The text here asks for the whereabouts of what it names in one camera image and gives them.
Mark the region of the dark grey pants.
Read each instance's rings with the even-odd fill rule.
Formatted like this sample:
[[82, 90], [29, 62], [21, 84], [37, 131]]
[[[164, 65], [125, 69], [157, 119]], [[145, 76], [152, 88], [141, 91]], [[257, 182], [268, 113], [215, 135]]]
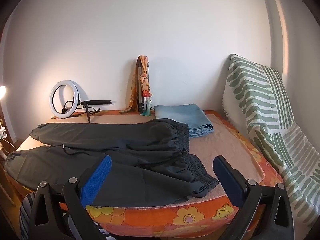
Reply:
[[218, 185], [189, 152], [189, 128], [170, 119], [139, 124], [48, 123], [33, 129], [41, 146], [8, 155], [4, 167], [17, 182], [36, 189], [80, 177], [107, 158], [111, 169], [87, 205], [158, 207], [203, 198]]

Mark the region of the folded light blue jeans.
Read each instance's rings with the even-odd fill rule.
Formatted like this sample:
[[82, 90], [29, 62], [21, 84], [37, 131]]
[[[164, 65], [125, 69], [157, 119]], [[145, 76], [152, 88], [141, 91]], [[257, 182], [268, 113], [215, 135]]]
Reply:
[[189, 137], [198, 138], [213, 133], [214, 126], [207, 118], [204, 111], [196, 104], [154, 107], [157, 119], [171, 119], [176, 122], [187, 124]]

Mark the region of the black tripod stand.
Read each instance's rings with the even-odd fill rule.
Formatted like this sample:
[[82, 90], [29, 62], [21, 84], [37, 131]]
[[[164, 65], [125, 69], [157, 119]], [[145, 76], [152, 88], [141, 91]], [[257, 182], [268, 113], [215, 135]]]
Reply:
[[111, 100], [85, 100], [85, 101], [78, 101], [78, 105], [84, 107], [85, 113], [87, 116], [88, 123], [91, 122], [91, 114], [89, 112], [89, 107], [92, 106], [101, 106], [101, 105], [111, 105]]

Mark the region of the green striped white blanket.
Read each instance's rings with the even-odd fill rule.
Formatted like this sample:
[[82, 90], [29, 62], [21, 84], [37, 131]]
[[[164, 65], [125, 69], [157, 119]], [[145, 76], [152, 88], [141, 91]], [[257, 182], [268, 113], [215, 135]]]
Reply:
[[312, 227], [319, 218], [319, 153], [295, 122], [278, 71], [231, 54], [223, 107], [282, 177], [294, 218]]

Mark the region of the white clip desk lamp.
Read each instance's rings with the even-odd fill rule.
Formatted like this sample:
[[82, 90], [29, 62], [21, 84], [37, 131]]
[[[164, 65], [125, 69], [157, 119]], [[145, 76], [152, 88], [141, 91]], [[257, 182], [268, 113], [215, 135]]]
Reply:
[[5, 100], [7, 89], [1, 84], [1, 156], [3, 159], [16, 150], [16, 135], [13, 130]]

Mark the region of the folded metal tripod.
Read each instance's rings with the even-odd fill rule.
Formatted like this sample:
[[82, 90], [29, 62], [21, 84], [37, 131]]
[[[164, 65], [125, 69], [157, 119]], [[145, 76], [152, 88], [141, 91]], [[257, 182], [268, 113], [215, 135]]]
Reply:
[[149, 83], [149, 60], [147, 56], [139, 55], [137, 59], [137, 104], [143, 116], [151, 115], [151, 89]]

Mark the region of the orange patterned scarf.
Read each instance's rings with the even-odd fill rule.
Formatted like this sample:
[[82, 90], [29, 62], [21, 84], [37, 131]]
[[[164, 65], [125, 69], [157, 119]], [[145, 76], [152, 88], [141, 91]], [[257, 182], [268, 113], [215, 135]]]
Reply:
[[149, 59], [139, 55], [132, 75], [129, 105], [119, 113], [139, 112], [142, 116], [150, 116], [152, 92], [149, 82]]

